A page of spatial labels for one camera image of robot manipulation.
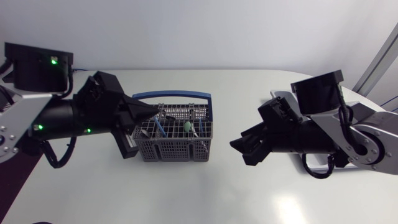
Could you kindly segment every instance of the blue handle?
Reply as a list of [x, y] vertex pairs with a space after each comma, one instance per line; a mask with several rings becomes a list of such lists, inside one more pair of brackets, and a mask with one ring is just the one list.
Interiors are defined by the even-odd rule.
[[163, 96], [181, 96], [181, 97], [190, 97], [190, 98], [198, 98], [207, 100], [207, 104], [209, 106], [209, 121], [213, 121], [213, 107], [211, 105], [211, 94], [202, 93], [197, 91], [185, 91], [185, 90], [164, 90], [164, 91], [149, 91], [145, 93], [137, 93], [132, 97], [136, 100], [142, 100], [147, 98], [154, 97], [163, 97]]

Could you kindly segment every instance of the cable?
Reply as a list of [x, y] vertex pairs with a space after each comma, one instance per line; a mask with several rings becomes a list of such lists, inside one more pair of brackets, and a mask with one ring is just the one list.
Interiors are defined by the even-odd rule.
[[68, 149], [61, 158], [61, 160], [57, 160], [57, 155], [55, 155], [54, 150], [52, 149], [50, 143], [48, 141], [42, 141], [40, 143], [40, 147], [43, 150], [43, 153], [47, 160], [49, 161], [50, 165], [55, 169], [63, 167], [70, 159], [70, 156], [73, 153], [76, 144], [76, 137], [70, 138], [70, 142], [68, 144]]
[[340, 119], [340, 126], [346, 141], [354, 147], [355, 151], [359, 151], [359, 144], [356, 142], [354, 132], [351, 129], [352, 121], [354, 118], [354, 112], [351, 107], [347, 106], [343, 94], [341, 92], [340, 85], [336, 85], [338, 100], [340, 102], [340, 108], [338, 109], [338, 116]]
[[314, 172], [308, 167], [308, 165], [307, 165], [307, 154], [306, 153], [302, 154], [301, 160], [303, 162], [304, 169], [311, 176], [315, 177], [316, 179], [328, 178], [333, 173], [333, 169], [335, 168], [335, 162], [334, 162], [334, 156], [333, 155], [329, 155], [328, 156], [328, 171], [326, 173], [324, 173], [324, 174], [321, 174], [321, 173], [318, 173], [318, 172]]
[[396, 96], [396, 97], [392, 98], [391, 100], [389, 100], [389, 101], [387, 101], [387, 102], [383, 103], [383, 104], [382, 104], [382, 105], [380, 105], [380, 106], [384, 106], [384, 105], [386, 105], [386, 104], [390, 103], [391, 101], [393, 101], [393, 100], [394, 100], [394, 99], [396, 99], [396, 98], [398, 98], [398, 96]]
[[4, 72], [6, 72], [8, 70], [8, 68], [10, 68], [12, 65], [12, 61], [6, 59], [6, 61], [4, 62], [4, 64], [2, 64], [0, 66], [0, 75], [3, 74]]
[[4, 97], [6, 98], [6, 100], [8, 101], [9, 104], [13, 105], [15, 102], [12, 99], [11, 95], [7, 92], [7, 90], [0, 85], [0, 92], [4, 95]]
[[54, 95], [55, 99], [63, 99], [65, 97], [67, 97], [73, 90], [73, 71], [72, 71], [72, 67], [69, 66], [68, 68], [68, 81], [69, 81], [69, 87], [68, 87], [68, 91], [62, 95]]

